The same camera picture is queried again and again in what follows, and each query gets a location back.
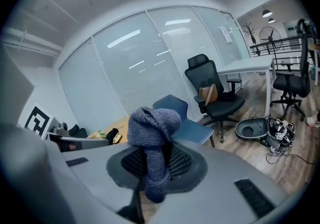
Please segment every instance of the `white desk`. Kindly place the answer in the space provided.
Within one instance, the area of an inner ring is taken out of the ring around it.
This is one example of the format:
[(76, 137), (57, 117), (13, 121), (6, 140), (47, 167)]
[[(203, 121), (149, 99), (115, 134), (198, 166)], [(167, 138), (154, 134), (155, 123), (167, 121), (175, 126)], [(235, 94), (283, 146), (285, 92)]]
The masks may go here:
[(240, 78), (240, 73), (265, 72), (266, 101), (265, 101), (264, 115), (268, 116), (270, 113), (271, 96), (272, 96), (272, 92), (274, 91), (274, 89), (271, 87), (270, 66), (272, 67), (272, 73), (273, 73), (272, 83), (273, 83), (276, 79), (276, 70), (274, 65), (273, 54), (236, 60), (230, 63), (229, 65), (221, 67), (219, 70), (217, 70), (217, 72), (219, 76), (238, 74), (239, 78)]
[(319, 46), (315, 44), (311, 44), (308, 46), (309, 50), (314, 51), (314, 65), (315, 65), (315, 78), (314, 78), (314, 85), (318, 85), (318, 68), (319, 68), (319, 63), (318, 63), (318, 56), (320, 56), (319, 51), (320, 48)]

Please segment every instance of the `cable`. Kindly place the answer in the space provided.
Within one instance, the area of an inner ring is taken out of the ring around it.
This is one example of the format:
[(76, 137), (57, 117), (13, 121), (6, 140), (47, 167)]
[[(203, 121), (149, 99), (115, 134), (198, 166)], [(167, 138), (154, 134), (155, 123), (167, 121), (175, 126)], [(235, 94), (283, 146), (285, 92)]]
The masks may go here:
[[(277, 152), (273, 153), (273, 152), (270, 150), (268, 153), (265, 153), (265, 160), (268, 162), (268, 164), (270, 164), (270, 165), (275, 165), (276, 163), (279, 162), (279, 160), (280, 160), (280, 158), (281, 158), (282, 156), (286, 156), (286, 157), (295, 156), (295, 157), (298, 157), (298, 158), (300, 158), (301, 160), (303, 160), (303, 161), (304, 161), (305, 163), (307, 163), (308, 165), (316, 165), (316, 164), (317, 164), (316, 162), (309, 162), (309, 161), (303, 159), (301, 156), (299, 156), (299, 155), (297, 155), (297, 154), (285, 154), (285, 152), (287, 152), (288, 149), (289, 149), (288, 146), (286, 146), (285, 149), (282, 148), (282, 147), (280, 147), (279, 150), (278, 150), (279, 153), (277, 153)], [(275, 161), (275, 162), (269, 162), (267, 156), (277, 157), (278, 160)]]

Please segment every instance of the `chair backrest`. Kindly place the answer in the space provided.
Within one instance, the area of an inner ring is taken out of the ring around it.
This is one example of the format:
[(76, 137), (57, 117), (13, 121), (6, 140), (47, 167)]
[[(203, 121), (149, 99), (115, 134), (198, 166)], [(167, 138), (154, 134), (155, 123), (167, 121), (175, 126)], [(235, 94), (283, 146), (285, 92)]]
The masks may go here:
[(187, 119), (188, 103), (171, 94), (157, 100), (153, 103), (152, 108), (175, 110), (180, 115), (182, 121)]
[(189, 68), (184, 71), (186, 77), (190, 80), (196, 91), (200, 88), (215, 84), (218, 94), (224, 92), (224, 87), (218, 76), (215, 63), (204, 54), (199, 54), (188, 59)]
[(310, 93), (310, 78), (309, 78), (309, 63), (308, 63), (308, 37), (304, 33), (301, 36), (301, 59), (300, 59), (300, 76), (302, 94), (301, 97), (306, 97)]

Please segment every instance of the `office chair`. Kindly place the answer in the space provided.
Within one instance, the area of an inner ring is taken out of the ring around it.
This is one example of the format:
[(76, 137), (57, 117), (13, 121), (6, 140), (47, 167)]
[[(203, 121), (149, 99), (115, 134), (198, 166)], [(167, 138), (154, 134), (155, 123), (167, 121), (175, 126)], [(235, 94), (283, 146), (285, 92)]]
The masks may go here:
[(274, 103), (287, 104), (282, 118), (286, 118), (287, 111), (289, 107), (292, 106), (301, 113), (302, 117), (300, 120), (303, 121), (306, 117), (306, 114), (300, 108), (302, 100), (296, 99), (296, 96), (299, 95), (300, 97), (305, 98), (310, 93), (307, 34), (304, 33), (301, 36), (300, 76), (294, 75), (294, 73), (291, 71), (291, 66), (293, 63), (283, 62), (281, 65), (286, 65), (288, 72), (276, 72), (277, 78), (273, 83), (273, 88), (283, 91), (283, 94), (281, 99), (271, 101), (270, 105), (272, 106)]
[(204, 106), (205, 99), (200, 96), (195, 96), (194, 100), (198, 103), (200, 112), (207, 113), (211, 120), (206, 122), (204, 125), (210, 125), (215, 122), (220, 122), (221, 127), (221, 139), (220, 142), (223, 143), (224, 139), (224, 125), (223, 121), (236, 122), (233, 118), (228, 117), (236, 112), (245, 103), (245, 99), (235, 94), (235, 83), (241, 83), (241, 79), (229, 79), (228, 83), (231, 83), (232, 91), (231, 93), (224, 93), (224, 87), (221, 84), (220, 78), (217, 73), (215, 62), (209, 60), (204, 54), (199, 54), (188, 59), (189, 68), (184, 72), (186, 77), (190, 80), (197, 93), (199, 94), (200, 88), (210, 86), (212, 84), (216, 85), (218, 91), (218, 100), (209, 103)]
[(167, 95), (157, 100), (152, 105), (152, 108), (175, 110), (180, 115), (182, 124), (179, 130), (172, 136), (174, 139), (191, 141), (202, 145), (210, 138), (212, 147), (215, 147), (213, 139), (214, 130), (188, 119), (188, 103), (184, 100), (173, 95)]

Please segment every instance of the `desk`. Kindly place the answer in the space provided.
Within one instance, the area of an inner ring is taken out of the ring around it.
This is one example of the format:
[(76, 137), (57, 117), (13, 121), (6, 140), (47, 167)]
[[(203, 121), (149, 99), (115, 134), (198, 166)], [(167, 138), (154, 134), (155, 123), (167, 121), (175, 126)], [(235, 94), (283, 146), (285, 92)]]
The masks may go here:
[(240, 76), (240, 73), (265, 72), (266, 101), (265, 101), (264, 115), (268, 116), (270, 113), (271, 96), (272, 96), (272, 92), (274, 91), (274, 89), (271, 88), (270, 66), (272, 67), (272, 73), (273, 73), (272, 83), (273, 83), (276, 79), (276, 70), (275, 70), (273, 54), (236, 60), (230, 63), (229, 65), (221, 67), (219, 70), (217, 70), (217, 72), (219, 76), (231, 75), (231, 74), (238, 74)]
[(319, 51), (320, 51), (320, 46), (316, 45), (316, 44), (310, 44), (308, 46), (309, 50), (314, 51), (314, 65), (315, 65), (315, 78), (314, 78), (314, 85), (317, 86), (318, 85), (318, 67), (319, 67), (319, 63), (318, 63), (318, 57), (319, 57)]
[(118, 122), (115, 122), (115, 123), (109, 125), (103, 131), (103, 133), (108, 134), (113, 128), (117, 128), (119, 130), (119, 133), (122, 135), (122, 138), (120, 139), (119, 144), (127, 142), (128, 141), (127, 134), (128, 134), (128, 128), (129, 128), (129, 118), (130, 118), (130, 115), (119, 120)]

